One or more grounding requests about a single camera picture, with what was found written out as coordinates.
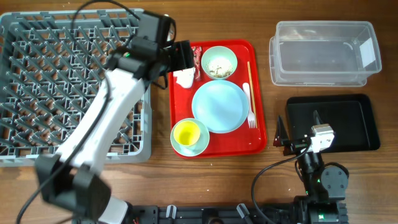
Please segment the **red snack wrapper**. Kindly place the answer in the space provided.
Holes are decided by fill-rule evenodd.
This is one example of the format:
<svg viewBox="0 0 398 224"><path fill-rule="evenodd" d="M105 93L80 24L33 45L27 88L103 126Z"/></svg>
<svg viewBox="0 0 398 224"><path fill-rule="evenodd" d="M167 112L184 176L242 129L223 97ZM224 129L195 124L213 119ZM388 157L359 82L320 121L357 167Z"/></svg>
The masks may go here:
<svg viewBox="0 0 398 224"><path fill-rule="evenodd" d="M199 82L201 80L201 75L200 75L200 60L201 60L201 53L202 49L199 46L193 46L193 62L194 62L194 80L196 82Z"/></svg>

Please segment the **large pale blue plate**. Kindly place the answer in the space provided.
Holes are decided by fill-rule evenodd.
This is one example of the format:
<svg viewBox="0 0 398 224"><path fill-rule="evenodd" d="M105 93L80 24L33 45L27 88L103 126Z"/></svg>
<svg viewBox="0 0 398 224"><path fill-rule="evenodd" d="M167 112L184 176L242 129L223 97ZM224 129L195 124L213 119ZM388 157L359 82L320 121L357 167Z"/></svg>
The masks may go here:
<svg viewBox="0 0 398 224"><path fill-rule="evenodd" d="M226 80L213 80L195 92L192 113L210 132L230 133L246 120L248 99L242 88Z"/></svg>

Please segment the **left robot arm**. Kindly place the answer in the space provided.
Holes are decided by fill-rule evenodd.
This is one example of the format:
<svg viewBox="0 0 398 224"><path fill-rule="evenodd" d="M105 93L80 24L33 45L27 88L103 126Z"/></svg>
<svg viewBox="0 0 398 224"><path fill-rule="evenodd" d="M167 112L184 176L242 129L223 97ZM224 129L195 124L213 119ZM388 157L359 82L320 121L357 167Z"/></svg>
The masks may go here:
<svg viewBox="0 0 398 224"><path fill-rule="evenodd" d="M127 46L109 55L98 93L83 119L53 156L35 161L37 194L74 218L132 223L132 205L111 195L100 177L106 155L124 120L150 85L168 73L193 67L187 40L176 41L175 21L144 11Z"/></svg>

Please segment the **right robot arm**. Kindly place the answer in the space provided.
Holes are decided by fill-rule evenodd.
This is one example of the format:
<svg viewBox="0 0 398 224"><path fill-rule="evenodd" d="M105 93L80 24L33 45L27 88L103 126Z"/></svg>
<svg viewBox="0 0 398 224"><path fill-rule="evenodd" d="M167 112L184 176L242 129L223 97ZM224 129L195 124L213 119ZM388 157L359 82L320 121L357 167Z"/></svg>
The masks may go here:
<svg viewBox="0 0 398 224"><path fill-rule="evenodd" d="M306 195L296 196L289 206L290 223L348 223L346 197L349 172L336 162L324 163L321 152L335 138L329 124L323 124L318 111L313 112L315 125L300 139L289 139L281 117L273 145L284 148L285 156L294 156L295 169L303 182Z"/></svg>

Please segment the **white paper napkin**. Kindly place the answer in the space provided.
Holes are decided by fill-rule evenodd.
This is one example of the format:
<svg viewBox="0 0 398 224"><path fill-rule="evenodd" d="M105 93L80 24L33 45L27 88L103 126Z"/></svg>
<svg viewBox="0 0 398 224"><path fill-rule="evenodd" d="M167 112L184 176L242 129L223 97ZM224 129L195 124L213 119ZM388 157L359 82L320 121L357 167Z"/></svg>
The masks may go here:
<svg viewBox="0 0 398 224"><path fill-rule="evenodd" d="M173 72L173 77L176 78L176 84L180 85L184 89L192 87L194 76L195 76L194 67Z"/></svg>

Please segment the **pale green bowl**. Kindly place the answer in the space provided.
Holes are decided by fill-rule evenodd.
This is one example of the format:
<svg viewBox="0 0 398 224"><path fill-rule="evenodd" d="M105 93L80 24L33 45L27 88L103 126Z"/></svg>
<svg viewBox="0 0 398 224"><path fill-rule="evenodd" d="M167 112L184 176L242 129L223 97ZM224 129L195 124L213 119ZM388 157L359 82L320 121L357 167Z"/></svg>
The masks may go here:
<svg viewBox="0 0 398 224"><path fill-rule="evenodd" d="M238 58L230 48L214 46L201 56L201 67L210 79L225 80L236 71Z"/></svg>

